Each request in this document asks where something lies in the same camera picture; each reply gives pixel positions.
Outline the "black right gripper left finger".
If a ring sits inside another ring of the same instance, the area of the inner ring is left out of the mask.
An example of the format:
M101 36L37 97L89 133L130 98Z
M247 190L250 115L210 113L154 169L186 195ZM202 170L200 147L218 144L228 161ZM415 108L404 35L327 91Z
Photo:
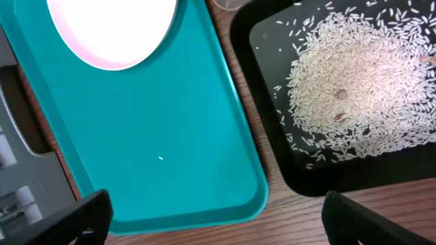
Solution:
M80 201L13 234L2 244L104 245L113 209L107 190L98 190Z

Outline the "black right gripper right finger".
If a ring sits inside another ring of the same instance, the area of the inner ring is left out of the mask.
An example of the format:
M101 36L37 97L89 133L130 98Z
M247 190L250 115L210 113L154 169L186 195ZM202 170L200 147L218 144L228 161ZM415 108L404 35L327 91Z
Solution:
M326 194L322 222L334 245L435 245L336 191Z

